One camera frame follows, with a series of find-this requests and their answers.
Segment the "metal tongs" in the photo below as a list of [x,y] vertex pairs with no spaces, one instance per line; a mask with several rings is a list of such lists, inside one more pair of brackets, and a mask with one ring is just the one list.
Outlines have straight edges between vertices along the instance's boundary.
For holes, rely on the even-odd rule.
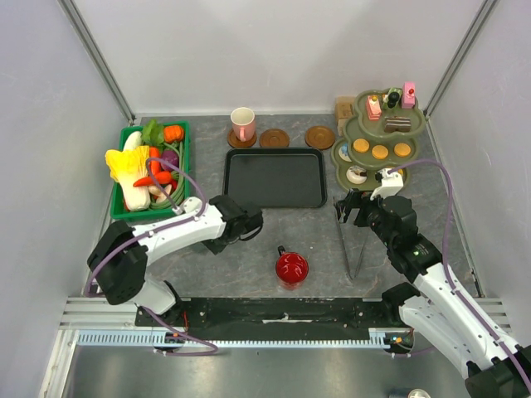
[[[337,202],[338,201],[336,200],[336,198],[333,197],[333,204],[337,203]],[[358,253],[358,260],[357,260],[357,263],[356,263],[355,270],[354,270],[354,272],[352,272],[351,267],[350,267],[350,263],[349,263],[349,260],[348,260],[348,251],[347,251],[347,247],[346,247],[346,244],[345,244],[344,234],[343,234],[343,230],[342,230],[342,227],[341,227],[342,224],[339,224],[336,221],[336,214],[335,214],[335,225],[336,225],[336,230],[337,230],[337,232],[339,234],[339,241],[340,241],[341,252],[342,252],[342,256],[343,256],[343,263],[344,263],[344,266],[345,266],[345,273],[346,273],[346,275],[348,277],[348,280],[350,282],[353,282],[353,280],[358,277],[359,272],[360,272],[361,267],[362,267],[363,257],[364,257],[364,253],[365,253],[365,250],[366,250],[366,245],[367,245],[367,242],[368,242],[368,230],[362,230],[362,233],[363,233],[362,246],[361,246],[360,251]]]

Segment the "white chocolate donut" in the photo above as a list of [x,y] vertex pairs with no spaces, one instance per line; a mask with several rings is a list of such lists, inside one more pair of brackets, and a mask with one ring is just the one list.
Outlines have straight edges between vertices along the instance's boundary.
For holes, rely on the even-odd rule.
[[351,166],[348,168],[345,173],[346,178],[355,185],[363,184],[367,181],[368,173],[367,170],[359,166]]

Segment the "blue iced donut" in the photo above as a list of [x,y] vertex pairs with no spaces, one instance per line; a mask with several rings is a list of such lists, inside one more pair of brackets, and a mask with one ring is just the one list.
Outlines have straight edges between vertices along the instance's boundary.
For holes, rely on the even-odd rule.
[[352,162],[350,156],[348,155],[348,145],[346,143],[339,147],[338,154],[343,161],[348,163]]

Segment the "orange biscuit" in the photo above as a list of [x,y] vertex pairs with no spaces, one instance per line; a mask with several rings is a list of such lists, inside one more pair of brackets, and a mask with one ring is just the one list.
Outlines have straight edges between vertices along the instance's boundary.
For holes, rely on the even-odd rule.
[[388,157],[389,151],[386,146],[378,144],[373,146],[371,154],[377,160],[384,160]]
[[364,138],[357,138],[353,142],[353,150],[358,153],[366,153],[370,149],[370,143]]
[[407,158],[411,155],[412,147],[407,143],[397,143],[394,148],[393,152],[401,158]]

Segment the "red mug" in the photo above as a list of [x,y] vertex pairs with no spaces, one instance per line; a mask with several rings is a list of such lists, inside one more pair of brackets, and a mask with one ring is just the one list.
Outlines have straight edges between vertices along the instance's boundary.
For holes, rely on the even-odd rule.
[[290,290],[299,288],[308,276],[308,261],[298,253],[287,251],[283,245],[277,251],[275,273],[280,285]]

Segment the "chocolate layer cake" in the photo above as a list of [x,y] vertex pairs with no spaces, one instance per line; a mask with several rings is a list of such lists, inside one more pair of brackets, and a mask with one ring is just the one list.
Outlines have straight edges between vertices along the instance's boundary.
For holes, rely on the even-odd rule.
[[386,117],[384,120],[384,132],[385,133],[394,133],[401,132],[407,133],[410,132],[412,128],[411,119],[408,117],[394,116]]

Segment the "pink striped cake slice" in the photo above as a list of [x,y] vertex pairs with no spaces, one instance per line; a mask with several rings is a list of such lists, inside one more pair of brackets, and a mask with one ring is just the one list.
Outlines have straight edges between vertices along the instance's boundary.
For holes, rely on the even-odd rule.
[[377,95],[368,95],[366,98],[366,110],[368,119],[377,121],[382,115],[379,97]]

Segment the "pink mug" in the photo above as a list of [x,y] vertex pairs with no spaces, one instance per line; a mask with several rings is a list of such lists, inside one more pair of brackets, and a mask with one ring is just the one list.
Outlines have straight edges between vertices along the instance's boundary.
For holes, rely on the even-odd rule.
[[249,141],[254,136],[256,132],[256,116],[252,109],[247,107],[234,109],[230,118],[233,131],[240,141]]

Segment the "green white cake slice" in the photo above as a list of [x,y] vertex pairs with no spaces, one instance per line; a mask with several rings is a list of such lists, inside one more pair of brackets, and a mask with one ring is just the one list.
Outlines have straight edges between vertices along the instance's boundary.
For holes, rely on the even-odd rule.
[[401,101],[402,89],[397,87],[390,88],[382,94],[382,109],[393,109]]

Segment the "pink cake with cherry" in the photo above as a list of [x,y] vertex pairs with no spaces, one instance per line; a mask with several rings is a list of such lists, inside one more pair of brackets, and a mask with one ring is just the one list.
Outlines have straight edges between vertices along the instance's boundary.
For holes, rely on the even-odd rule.
[[412,109],[416,102],[416,84],[412,81],[406,81],[402,88],[402,108]]

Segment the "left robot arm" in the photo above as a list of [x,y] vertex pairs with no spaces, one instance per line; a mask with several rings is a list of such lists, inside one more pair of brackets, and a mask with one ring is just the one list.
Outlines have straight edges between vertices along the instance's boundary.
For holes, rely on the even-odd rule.
[[147,268],[197,243],[217,255],[238,240],[254,238],[262,227],[262,210],[255,204],[239,205],[225,195],[207,202],[189,197],[181,214],[166,220],[138,226],[125,221],[110,224],[87,265],[108,304],[135,303],[172,326],[182,318],[181,299],[170,283],[149,277]]

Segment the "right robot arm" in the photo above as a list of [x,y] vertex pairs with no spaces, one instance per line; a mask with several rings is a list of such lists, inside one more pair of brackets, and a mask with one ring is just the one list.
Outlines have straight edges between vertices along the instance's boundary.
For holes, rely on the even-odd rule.
[[411,200],[376,197],[352,189],[334,203],[338,222],[357,210],[406,282],[382,294],[381,319],[419,332],[460,372],[471,397],[528,397],[530,348],[511,337],[470,296],[441,252],[417,227]]

